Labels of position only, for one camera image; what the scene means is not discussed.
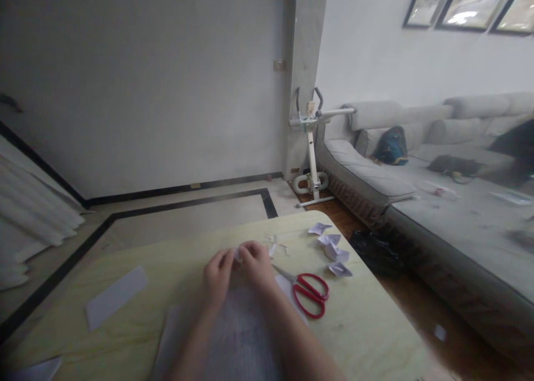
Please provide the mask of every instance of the black floor border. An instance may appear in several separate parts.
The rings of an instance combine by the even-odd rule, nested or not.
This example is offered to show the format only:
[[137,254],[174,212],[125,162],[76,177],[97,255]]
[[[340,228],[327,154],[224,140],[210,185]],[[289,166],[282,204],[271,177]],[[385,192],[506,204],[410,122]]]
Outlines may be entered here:
[[122,195],[94,197],[93,199],[88,199],[87,204],[89,206],[98,206],[98,205],[103,205],[103,204],[118,203],[118,202],[129,201],[129,200],[146,199],[148,197],[172,195],[175,193],[190,192],[190,191],[200,190],[200,189],[210,189],[210,188],[215,188],[215,187],[220,187],[220,186],[245,184],[248,182],[264,181],[268,178],[268,176],[271,176],[272,178],[283,178],[284,177],[284,175],[281,172],[269,172],[267,174],[251,175],[251,176],[245,176],[245,177],[239,177],[239,178],[230,178],[230,179],[221,180],[221,181],[201,182],[199,184],[200,186],[196,188],[191,187],[191,185],[181,185],[181,186],[172,186],[172,187],[160,188],[160,189],[152,189],[152,190],[141,191],[141,192],[132,192],[132,193],[127,193],[127,194],[122,194]]
[[178,203],[166,205],[145,207],[143,209],[128,210],[111,214],[81,245],[72,253],[48,279],[41,284],[29,297],[22,303],[17,310],[13,312],[0,325],[0,345],[2,345],[13,333],[24,323],[24,321],[33,313],[33,311],[46,299],[48,295],[59,285],[68,273],[80,262],[80,260],[91,250],[98,240],[106,233],[116,220],[137,217],[145,214],[153,214],[160,211],[182,209],[183,207],[198,206],[207,203],[214,203],[224,200],[238,199],[260,195],[268,219],[278,217],[273,200],[267,188],[255,189],[244,192],[237,192],[228,195],[205,197],[203,199],[187,200]]
[[71,194],[74,199],[76,199],[84,209],[89,208],[87,200],[80,195],[76,189],[74,189],[61,175],[59,175],[56,170],[54,170],[45,160],[41,158],[40,155],[35,153],[35,151],[29,147],[22,139],[20,139],[9,127],[0,121],[0,135],[2,135],[6,140],[19,149],[25,156],[27,156],[31,161],[33,161],[41,170],[47,173],[50,178],[57,182],[63,189],[65,189],[69,194]]

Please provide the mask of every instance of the red scissors handle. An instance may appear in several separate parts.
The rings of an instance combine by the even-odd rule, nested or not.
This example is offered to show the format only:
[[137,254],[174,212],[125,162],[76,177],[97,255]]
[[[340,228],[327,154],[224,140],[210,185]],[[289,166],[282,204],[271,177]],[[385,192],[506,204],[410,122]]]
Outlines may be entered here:
[[[318,281],[323,287],[324,287],[324,295],[318,292],[313,286],[307,282],[304,277],[310,277]],[[330,289],[328,288],[327,283],[319,276],[315,274],[300,274],[297,276],[297,282],[293,285],[293,296],[295,297],[296,303],[299,305],[299,307],[302,309],[302,311],[310,318],[313,319],[320,319],[324,315],[325,307],[324,302],[329,298],[330,296]],[[316,302],[319,305],[320,312],[318,314],[314,314],[309,312],[300,302],[298,293],[306,296],[308,299]]]

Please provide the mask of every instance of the finger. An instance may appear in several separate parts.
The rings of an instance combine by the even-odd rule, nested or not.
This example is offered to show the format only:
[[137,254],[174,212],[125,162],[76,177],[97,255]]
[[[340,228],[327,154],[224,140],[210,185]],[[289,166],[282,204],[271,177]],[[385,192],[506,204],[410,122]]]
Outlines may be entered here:
[[267,247],[259,243],[258,241],[251,240],[251,241],[243,242],[241,245],[245,246],[250,251],[253,257],[258,257],[262,255],[264,252],[265,253],[267,252]]
[[219,250],[217,253],[215,253],[215,256],[211,258],[206,267],[209,269],[218,270],[225,254],[226,250]]
[[232,264],[234,263],[235,250],[228,249],[224,255],[224,263],[222,264],[222,272],[224,274],[230,274],[232,271]]
[[241,245],[240,247],[238,247],[238,249],[239,249],[239,254],[241,255],[241,258],[243,260],[243,263],[245,263],[245,265],[251,264],[254,261],[254,258],[252,257],[249,249],[247,249],[245,245]]

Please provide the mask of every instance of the light wooden table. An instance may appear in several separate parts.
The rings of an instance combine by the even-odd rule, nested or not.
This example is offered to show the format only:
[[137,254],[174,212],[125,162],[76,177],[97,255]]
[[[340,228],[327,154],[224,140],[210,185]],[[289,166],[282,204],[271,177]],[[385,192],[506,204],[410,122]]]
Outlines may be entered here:
[[[55,380],[145,380],[168,306],[194,305],[202,269],[217,250],[264,241],[268,232],[289,247],[290,256],[277,249],[273,263],[294,274],[316,273],[329,284],[326,314],[309,325],[347,378],[416,380],[426,368],[418,334],[345,238],[339,246],[350,252],[347,267],[354,276],[337,279],[326,270],[330,260],[317,235],[308,234],[316,222],[332,224],[323,213],[308,211],[102,257],[80,273],[8,362],[20,368],[61,355]],[[326,233],[340,232],[334,226]],[[138,265],[145,269],[148,287],[89,333],[87,302]]]

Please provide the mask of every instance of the scissors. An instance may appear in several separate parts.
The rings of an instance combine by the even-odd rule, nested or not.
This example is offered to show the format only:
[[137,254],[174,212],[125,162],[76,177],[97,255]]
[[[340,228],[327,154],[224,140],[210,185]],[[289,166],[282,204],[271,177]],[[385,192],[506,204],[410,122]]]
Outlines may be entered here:
[[[297,276],[291,275],[287,273],[286,271],[282,270],[280,267],[273,264],[273,267],[276,268],[276,270],[281,273],[287,280],[289,280],[293,284],[293,296],[295,297],[296,303],[299,305],[299,307],[302,309],[302,311],[308,316],[313,319],[320,319],[322,316],[324,316],[324,303],[328,300],[328,297],[330,296],[330,289],[328,288],[327,283],[322,279],[321,277],[305,273],[305,274],[299,274]],[[304,277],[310,277],[314,280],[320,282],[322,286],[324,287],[324,295],[322,295],[320,292],[318,292],[313,286],[311,286]],[[305,309],[304,306],[302,306],[302,303],[300,303],[300,300],[297,296],[297,292],[301,293],[302,295],[306,296],[310,300],[316,302],[319,305],[320,313],[319,314],[313,314],[310,313]]]

